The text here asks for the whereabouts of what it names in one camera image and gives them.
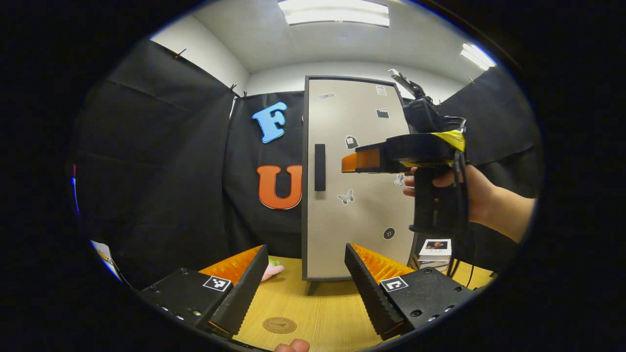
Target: finger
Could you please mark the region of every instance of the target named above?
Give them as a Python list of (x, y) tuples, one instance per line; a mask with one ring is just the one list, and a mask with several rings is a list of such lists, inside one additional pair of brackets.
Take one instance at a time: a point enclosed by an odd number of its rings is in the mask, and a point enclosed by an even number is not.
[(415, 187), (415, 177), (407, 177), (406, 179), (404, 179), (404, 185)]
[(414, 189), (403, 189), (402, 193), (404, 193), (405, 195), (408, 195), (410, 197), (415, 197), (415, 190)]
[(296, 350), (291, 346), (281, 343), (274, 348), (274, 352), (296, 352)]
[(294, 348), (295, 352), (309, 352), (310, 345), (303, 339), (295, 339), (291, 342), (291, 347)]
[[(459, 174), (459, 182), (463, 182), (463, 174)], [(452, 171), (448, 171), (433, 180), (433, 185), (435, 187), (447, 187), (453, 183), (454, 174), (452, 173)]]

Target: yellow tape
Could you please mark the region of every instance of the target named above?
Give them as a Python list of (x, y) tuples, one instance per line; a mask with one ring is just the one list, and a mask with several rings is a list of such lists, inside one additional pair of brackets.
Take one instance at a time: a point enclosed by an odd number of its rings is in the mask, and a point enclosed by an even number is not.
[(451, 130), (448, 132), (434, 132), (431, 134), (443, 139), (454, 148), (465, 152), (465, 136), (463, 136), (463, 132), (459, 130)]
[(400, 163), (406, 167), (431, 167), (431, 166), (439, 166), (442, 163), (445, 163), (449, 167), (452, 167), (452, 165), (454, 165), (454, 160), (444, 159), (441, 162), (435, 162), (435, 163), (411, 163), (411, 162), (400, 162)]

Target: picture card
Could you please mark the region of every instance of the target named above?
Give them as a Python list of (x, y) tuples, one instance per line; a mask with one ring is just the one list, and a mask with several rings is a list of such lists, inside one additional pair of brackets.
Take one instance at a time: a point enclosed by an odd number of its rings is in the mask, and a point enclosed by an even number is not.
[(451, 239), (427, 239), (419, 252), (420, 256), (451, 256)]

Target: refrigerator door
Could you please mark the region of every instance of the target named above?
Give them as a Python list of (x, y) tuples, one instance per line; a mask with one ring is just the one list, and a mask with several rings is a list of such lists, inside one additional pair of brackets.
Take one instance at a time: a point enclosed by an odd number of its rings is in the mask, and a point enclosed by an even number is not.
[(409, 133), (394, 83), (309, 76), (305, 99), (303, 278), (349, 279), (346, 242), (407, 264), (414, 201), (403, 175), (341, 172), (356, 147)]

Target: pink object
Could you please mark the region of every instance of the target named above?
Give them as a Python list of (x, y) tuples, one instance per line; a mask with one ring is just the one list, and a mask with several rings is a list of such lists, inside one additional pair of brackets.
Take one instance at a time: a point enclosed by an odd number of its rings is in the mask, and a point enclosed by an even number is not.
[(263, 274), (263, 277), (261, 278), (261, 281), (265, 281), (267, 279), (269, 279), (270, 277), (278, 274), (279, 272), (285, 270), (285, 266), (283, 265), (273, 265), (272, 263), (267, 263), (267, 268), (265, 269), (265, 273)]

